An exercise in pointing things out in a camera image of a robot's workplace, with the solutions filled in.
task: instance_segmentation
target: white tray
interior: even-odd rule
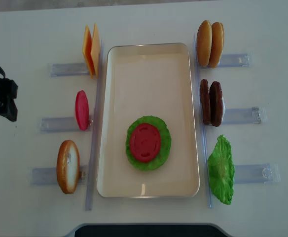
[[[167,161],[140,171],[128,161],[129,126],[142,116],[165,121]],[[189,51],[183,43],[118,46],[108,53],[97,188],[101,196],[192,197],[200,186]]]

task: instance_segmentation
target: green lettuce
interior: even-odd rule
[[[134,131],[134,129],[142,124],[142,123],[149,123],[153,126],[155,126],[160,134],[160,139],[161,139],[161,144],[160,144],[160,151],[156,158],[151,160],[150,162],[143,163],[138,161],[137,159],[134,158],[134,156],[131,153],[130,150],[130,139],[131,139],[131,134]],[[165,161],[167,160],[170,152],[170,147],[172,144],[172,139],[170,137],[169,130],[167,128],[167,125],[165,122],[154,116],[143,116],[139,119],[137,119],[128,129],[127,132],[127,137],[126,137],[126,142],[125,142],[125,151],[126,155],[128,157],[129,162],[139,170],[147,171],[147,170],[155,170],[158,167],[162,166]]]
[[[208,159],[210,188],[212,193],[224,204],[231,204],[234,194],[235,167],[229,141],[220,135]]]

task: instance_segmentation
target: hamburger bun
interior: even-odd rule
[[[71,140],[64,141],[60,146],[56,175],[63,193],[73,194],[79,178],[79,152],[76,144]]]
[[[211,68],[215,68],[218,65],[223,52],[223,47],[224,47],[224,27],[222,23],[215,22],[212,25],[212,47],[209,59],[209,66]]]
[[[211,124],[218,127],[222,123],[223,111],[225,110],[222,88],[218,81],[212,83],[209,95],[211,105]]]
[[[200,84],[200,99],[203,113],[203,123],[208,125],[211,123],[211,107],[209,97],[208,81],[203,79]]]
[[[197,34],[197,55],[201,66],[209,64],[212,47],[212,27],[208,20],[202,22]]]

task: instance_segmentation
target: tomato slice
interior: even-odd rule
[[[86,93],[83,90],[76,95],[75,114],[80,130],[85,131],[89,126],[89,106]]]
[[[148,123],[137,126],[131,134],[130,150],[140,162],[150,162],[159,153],[160,134],[158,129]]]

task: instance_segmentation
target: table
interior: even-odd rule
[[[220,75],[227,108],[265,106],[262,126],[222,126],[209,131],[214,147],[225,134],[235,164],[276,162],[281,182],[237,185],[230,206],[214,198],[207,207],[204,162],[199,154],[200,190],[187,199],[105,199],[94,194],[84,211],[86,185],[74,195],[57,186],[30,186],[34,167],[54,167],[63,140],[72,139],[81,163],[90,155],[91,132],[39,134],[41,117],[74,115],[76,93],[84,89],[90,108],[96,81],[88,76],[50,78],[47,63],[82,62],[85,25],[97,22],[106,53],[116,45],[183,42],[192,52],[193,35],[204,19],[224,23],[224,53],[248,52],[248,69]],[[0,236],[64,236],[85,224],[212,224],[232,236],[288,236],[288,2],[208,1],[0,13],[0,65],[19,85],[18,120],[0,117]]]

